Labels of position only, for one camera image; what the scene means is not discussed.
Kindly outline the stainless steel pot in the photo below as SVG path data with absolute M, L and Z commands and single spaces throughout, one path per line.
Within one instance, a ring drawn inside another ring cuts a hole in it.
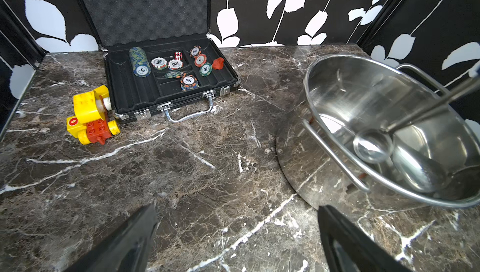
M 479 204 L 479 139 L 453 101 L 478 77 L 446 89 L 411 64 L 351 54 L 316 59 L 304 77 L 312 120 L 375 183 L 444 208 Z

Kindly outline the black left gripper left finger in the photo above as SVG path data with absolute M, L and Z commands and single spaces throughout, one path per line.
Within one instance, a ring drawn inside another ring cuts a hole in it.
M 146 271 L 157 221 L 153 203 L 141 207 L 66 271 Z

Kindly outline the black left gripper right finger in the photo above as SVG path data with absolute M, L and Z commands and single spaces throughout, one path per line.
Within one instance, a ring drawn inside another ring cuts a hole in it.
M 317 216 L 330 271 L 409 271 L 335 207 L 320 206 Z

